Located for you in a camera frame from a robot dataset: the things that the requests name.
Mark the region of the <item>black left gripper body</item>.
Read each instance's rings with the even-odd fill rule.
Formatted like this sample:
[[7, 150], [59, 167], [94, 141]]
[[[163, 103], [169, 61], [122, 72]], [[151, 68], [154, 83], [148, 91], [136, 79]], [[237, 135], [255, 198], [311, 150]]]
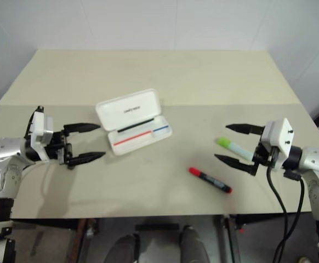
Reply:
[[69, 132], [65, 130], [54, 132], [50, 143], [45, 147], [49, 159], [55, 159], [59, 164], [71, 165], [72, 146], [67, 141]]

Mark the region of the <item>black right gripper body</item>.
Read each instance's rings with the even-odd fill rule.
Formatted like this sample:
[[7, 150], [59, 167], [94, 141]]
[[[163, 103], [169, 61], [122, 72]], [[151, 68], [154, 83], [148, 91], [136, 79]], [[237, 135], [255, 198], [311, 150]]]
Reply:
[[278, 159], [279, 149], [277, 147], [272, 147], [267, 150], [263, 144], [258, 144], [252, 161], [256, 164], [260, 164], [266, 167], [274, 167]]

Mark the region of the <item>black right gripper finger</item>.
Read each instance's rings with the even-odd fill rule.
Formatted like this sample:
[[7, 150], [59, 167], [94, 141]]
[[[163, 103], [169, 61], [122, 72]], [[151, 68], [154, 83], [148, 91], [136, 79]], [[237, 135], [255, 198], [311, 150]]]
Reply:
[[257, 126], [247, 123], [242, 124], [229, 124], [225, 126], [228, 129], [231, 129], [235, 132], [242, 133], [242, 134], [256, 134], [256, 135], [262, 135], [264, 131], [264, 126]]
[[228, 165], [229, 167], [232, 167], [234, 169], [238, 169], [240, 171], [246, 172], [252, 176], [255, 176], [258, 170], [258, 164], [254, 163], [252, 164], [244, 164], [241, 163], [238, 159], [229, 157], [229, 156], [224, 156], [224, 155], [218, 155], [218, 154], [214, 154], [214, 156], [222, 161], [223, 163], [225, 163], [226, 165]]

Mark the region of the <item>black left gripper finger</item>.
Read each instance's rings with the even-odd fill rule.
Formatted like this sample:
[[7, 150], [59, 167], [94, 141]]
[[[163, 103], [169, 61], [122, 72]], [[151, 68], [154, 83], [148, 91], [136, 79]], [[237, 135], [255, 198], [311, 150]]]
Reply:
[[75, 167], [77, 165], [92, 162], [98, 158], [104, 156], [106, 152], [88, 152], [78, 155], [77, 157], [71, 157], [67, 159], [67, 166], [69, 168]]
[[64, 134], [70, 134], [74, 132], [85, 133], [99, 129], [100, 126], [94, 123], [75, 123], [64, 125]]

